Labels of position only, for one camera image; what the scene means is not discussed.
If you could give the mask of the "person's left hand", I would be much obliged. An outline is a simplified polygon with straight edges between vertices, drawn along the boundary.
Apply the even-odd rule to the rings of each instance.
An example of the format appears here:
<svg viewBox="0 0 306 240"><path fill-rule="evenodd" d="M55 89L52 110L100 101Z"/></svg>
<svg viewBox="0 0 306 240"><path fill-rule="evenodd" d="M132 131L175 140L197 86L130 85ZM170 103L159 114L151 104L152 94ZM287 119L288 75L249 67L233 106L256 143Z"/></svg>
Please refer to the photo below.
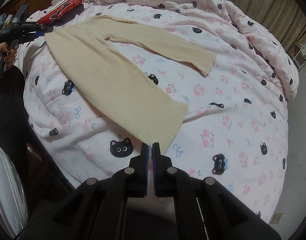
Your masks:
<svg viewBox="0 0 306 240"><path fill-rule="evenodd" d="M16 49L9 49L6 42L0 44L0 53L7 54L4 58L6 69L9 69L13 65L16 58L16 52Z"/></svg>

